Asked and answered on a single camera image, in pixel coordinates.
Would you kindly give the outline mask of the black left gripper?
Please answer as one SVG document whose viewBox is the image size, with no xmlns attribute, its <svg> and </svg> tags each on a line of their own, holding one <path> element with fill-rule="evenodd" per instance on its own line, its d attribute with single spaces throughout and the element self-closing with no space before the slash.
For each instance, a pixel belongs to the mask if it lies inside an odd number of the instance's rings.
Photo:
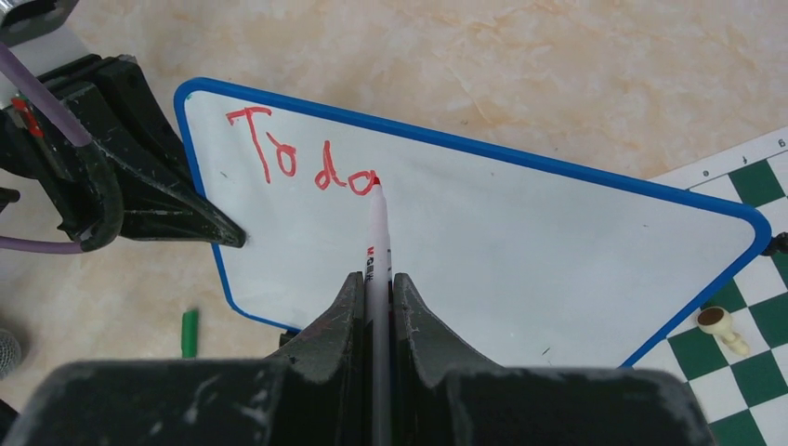
<svg viewBox="0 0 788 446">
<path fill-rule="evenodd" d="M 134 57 L 91 54 L 39 76 L 98 141 L 77 150 L 25 98 L 4 113 L 29 142 L 17 150 L 62 217 L 69 243 L 3 237 L 29 253 L 86 253 L 117 236 L 240 248 L 245 231 L 195 188 L 183 142 Z"/>
</svg>

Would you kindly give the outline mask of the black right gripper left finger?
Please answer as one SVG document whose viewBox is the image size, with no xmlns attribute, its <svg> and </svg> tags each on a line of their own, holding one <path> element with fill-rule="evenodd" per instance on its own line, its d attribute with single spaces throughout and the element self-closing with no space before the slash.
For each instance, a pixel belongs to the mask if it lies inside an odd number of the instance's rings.
<svg viewBox="0 0 788 446">
<path fill-rule="evenodd" d="M 351 272 L 335 300 L 266 362 L 274 388 L 269 445 L 363 445 L 364 284 Z"/>
</svg>

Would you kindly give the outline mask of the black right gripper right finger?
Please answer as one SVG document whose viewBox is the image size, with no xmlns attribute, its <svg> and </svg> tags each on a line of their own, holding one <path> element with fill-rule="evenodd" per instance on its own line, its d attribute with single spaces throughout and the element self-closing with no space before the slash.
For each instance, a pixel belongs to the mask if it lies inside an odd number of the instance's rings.
<svg viewBox="0 0 788 446">
<path fill-rule="evenodd" d="M 392 429 L 404 445 L 469 445 L 472 423 L 448 376 L 500 370 L 430 308 L 412 278 L 397 273 L 392 295 Z"/>
</svg>

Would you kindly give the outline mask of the red whiteboard marker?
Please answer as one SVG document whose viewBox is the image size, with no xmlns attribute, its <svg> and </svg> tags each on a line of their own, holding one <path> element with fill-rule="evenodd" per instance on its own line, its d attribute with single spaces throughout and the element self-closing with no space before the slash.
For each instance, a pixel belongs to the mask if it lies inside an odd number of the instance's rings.
<svg viewBox="0 0 788 446">
<path fill-rule="evenodd" d="M 389 352 L 390 237 L 387 201 L 379 177 L 372 180 L 369 243 L 365 271 L 365 317 L 371 328 L 371 441 L 391 443 Z"/>
</svg>

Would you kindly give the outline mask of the blue framed whiteboard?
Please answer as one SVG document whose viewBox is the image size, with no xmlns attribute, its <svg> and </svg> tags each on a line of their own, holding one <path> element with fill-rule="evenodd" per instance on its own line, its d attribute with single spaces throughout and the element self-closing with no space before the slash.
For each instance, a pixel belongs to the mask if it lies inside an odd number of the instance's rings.
<svg viewBox="0 0 788 446">
<path fill-rule="evenodd" d="M 302 329 L 364 269 L 371 181 L 393 268 L 509 366 L 629 366 L 765 249 L 752 206 L 208 78 L 174 107 L 195 188 L 247 235 L 230 306 Z"/>
</svg>

